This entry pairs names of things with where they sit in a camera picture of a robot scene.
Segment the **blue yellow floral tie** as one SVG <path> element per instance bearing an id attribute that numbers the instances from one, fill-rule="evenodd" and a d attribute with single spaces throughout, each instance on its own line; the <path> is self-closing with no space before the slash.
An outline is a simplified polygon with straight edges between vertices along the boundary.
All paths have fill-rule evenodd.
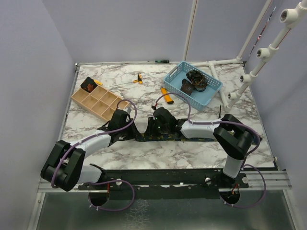
<path id="1" fill-rule="evenodd" d="M 137 142 L 152 142 L 152 141 L 176 141 L 176 142 L 213 142 L 216 141 L 212 138 L 186 138 L 183 135 L 177 137 L 176 135 L 171 134 L 162 134 L 162 135 L 152 135 L 152 136 L 145 136 L 145 134 L 141 134 L 140 136 L 136 137 L 135 140 Z"/>

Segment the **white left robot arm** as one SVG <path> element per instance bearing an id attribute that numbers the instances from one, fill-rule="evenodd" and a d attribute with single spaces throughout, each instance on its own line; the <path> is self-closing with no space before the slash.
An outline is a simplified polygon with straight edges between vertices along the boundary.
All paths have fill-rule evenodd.
<path id="1" fill-rule="evenodd" d="M 59 140 L 45 162 L 40 177 L 51 183 L 52 188 L 70 191 L 76 184 L 89 182 L 93 188 L 105 186 L 106 177 L 97 166 L 84 167 L 84 159 L 100 149 L 107 148 L 134 128 L 136 117 L 117 109 L 111 120 L 93 134 L 73 142 Z"/>

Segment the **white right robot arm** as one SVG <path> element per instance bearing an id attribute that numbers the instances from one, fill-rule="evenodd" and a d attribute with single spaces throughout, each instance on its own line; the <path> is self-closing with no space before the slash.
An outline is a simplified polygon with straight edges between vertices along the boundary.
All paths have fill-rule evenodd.
<path id="1" fill-rule="evenodd" d="M 142 136 L 145 140 L 200 141 L 215 140 L 227 154 L 221 184 L 232 187 L 238 181 L 238 174 L 247 156 L 255 151 L 262 138 L 252 128 L 241 123 L 231 114 L 213 121 L 192 121 L 176 119 L 161 107 L 148 118 L 148 126 Z"/>

